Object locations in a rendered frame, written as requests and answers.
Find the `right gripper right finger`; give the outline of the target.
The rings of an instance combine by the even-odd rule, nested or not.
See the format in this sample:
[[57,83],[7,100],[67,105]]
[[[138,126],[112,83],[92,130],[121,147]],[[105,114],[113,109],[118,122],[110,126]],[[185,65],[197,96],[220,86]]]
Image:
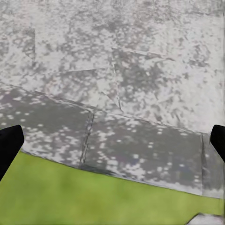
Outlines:
[[210,142],[225,162],[225,126],[217,124],[213,126]]

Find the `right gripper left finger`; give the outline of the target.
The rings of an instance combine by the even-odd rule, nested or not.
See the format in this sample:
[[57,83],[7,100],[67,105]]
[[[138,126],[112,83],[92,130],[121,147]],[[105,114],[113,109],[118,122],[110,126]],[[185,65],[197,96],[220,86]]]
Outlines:
[[0,181],[7,172],[24,143],[24,134],[20,125],[0,130]]

